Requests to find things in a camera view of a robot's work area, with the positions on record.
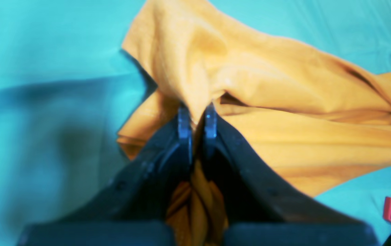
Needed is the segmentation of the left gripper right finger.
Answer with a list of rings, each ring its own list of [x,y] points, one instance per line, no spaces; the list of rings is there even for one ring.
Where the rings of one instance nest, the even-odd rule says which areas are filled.
[[[295,189],[209,105],[202,117],[205,177],[224,198],[224,246],[378,246],[372,228]]]

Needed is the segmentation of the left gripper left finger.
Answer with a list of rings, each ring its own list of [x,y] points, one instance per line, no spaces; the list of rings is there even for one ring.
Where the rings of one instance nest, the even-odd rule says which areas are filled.
[[[177,115],[137,157],[84,206],[50,223],[25,228],[19,246],[175,246],[165,217],[192,163],[189,111]]]

